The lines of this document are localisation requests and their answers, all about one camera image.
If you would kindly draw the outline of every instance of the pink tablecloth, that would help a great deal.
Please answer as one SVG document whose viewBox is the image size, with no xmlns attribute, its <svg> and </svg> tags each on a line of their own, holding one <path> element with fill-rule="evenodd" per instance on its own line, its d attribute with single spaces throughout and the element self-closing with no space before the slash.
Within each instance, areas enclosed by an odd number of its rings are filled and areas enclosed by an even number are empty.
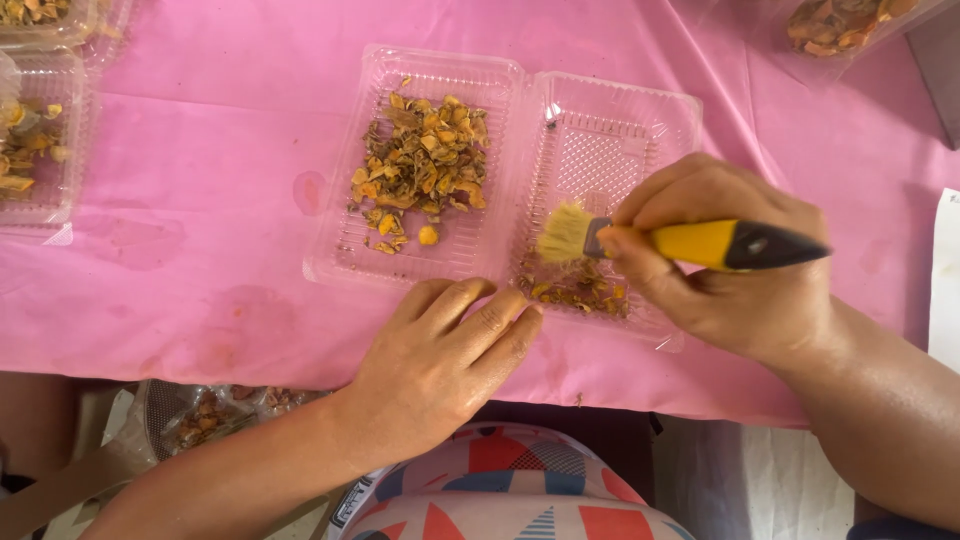
<svg viewBox="0 0 960 540">
<path fill-rule="evenodd" d="M 308 282 L 300 266 L 370 42 L 700 97 L 709 150 L 826 209 L 836 293 L 925 345 L 933 211 L 943 186 L 960 187 L 960 155 L 942 143 L 902 39 L 809 89 L 727 30 L 722 6 L 697 26 L 666 0 L 140 4 L 102 83 L 74 243 L 0 245 L 2 369 L 348 381 L 397 293 Z M 659 353 L 556 321 L 497 397 L 573 405 L 578 394 L 583 405 L 805 422 L 748 360 L 689 339 Z"/>
</svg>

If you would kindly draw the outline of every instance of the left hand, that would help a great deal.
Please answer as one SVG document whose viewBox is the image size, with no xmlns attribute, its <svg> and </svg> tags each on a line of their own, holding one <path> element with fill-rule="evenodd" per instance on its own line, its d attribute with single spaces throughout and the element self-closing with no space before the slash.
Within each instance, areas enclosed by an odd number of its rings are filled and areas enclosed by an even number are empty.
<svg viewBox="0 0 960 540">
<path fill-rule="evenodd" d="M 356 378 L 331 396 L 351 465 L 369 471 L 432 450 L 514 372 L 540 332 L 542 308 L 516 289 L 495 291 L 482 278 L 414 285 Z"/>
</svg>

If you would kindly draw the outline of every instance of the yellow brush handle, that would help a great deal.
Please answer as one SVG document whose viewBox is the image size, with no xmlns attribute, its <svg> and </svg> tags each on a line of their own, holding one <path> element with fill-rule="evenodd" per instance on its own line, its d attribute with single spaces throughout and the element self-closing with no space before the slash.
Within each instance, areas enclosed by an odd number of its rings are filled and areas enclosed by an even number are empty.
<svg viewBox="0 0 960 540">
<path fill-rule="evenodd" d="M 727 270 L 724 264 L 733 240 L 736 219 L 707 221 L 689 225 L 671 225 L 650 233 L 654 245 L 664 257 L 700 264 L 714 270 Z"/>
</svg>

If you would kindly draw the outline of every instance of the white paper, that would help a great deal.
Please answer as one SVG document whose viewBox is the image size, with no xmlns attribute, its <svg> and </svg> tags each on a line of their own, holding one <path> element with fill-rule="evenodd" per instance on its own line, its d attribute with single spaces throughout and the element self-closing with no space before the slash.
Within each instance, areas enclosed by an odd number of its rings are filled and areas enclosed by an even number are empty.
<svg viewBox="0 0 960 540">
<path fill-rule="evenodd" d="M 927 352 L 960 373 L 960 191 L 945 188 L 933 228 Z"/>
</svg>

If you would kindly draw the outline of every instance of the forearm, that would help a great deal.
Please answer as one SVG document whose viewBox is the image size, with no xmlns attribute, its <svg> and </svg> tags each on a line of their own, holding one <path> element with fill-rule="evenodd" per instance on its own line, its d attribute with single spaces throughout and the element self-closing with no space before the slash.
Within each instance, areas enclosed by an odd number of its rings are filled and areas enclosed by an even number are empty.
<svg viewBox="0 0 960 540">
<path fill-rule="evenodd" d="M 83 540 L 262 538 L 301 503 L 368 471 L 355 468 L 337 394 L 164 461 L 135 480 Z"/>
<path fill-rule="evenodd" d="M 830 463 L 869 501 L 960 531 L 960 376 L 834 299 L 843 336 L 773 369 Z"/>
</svg>

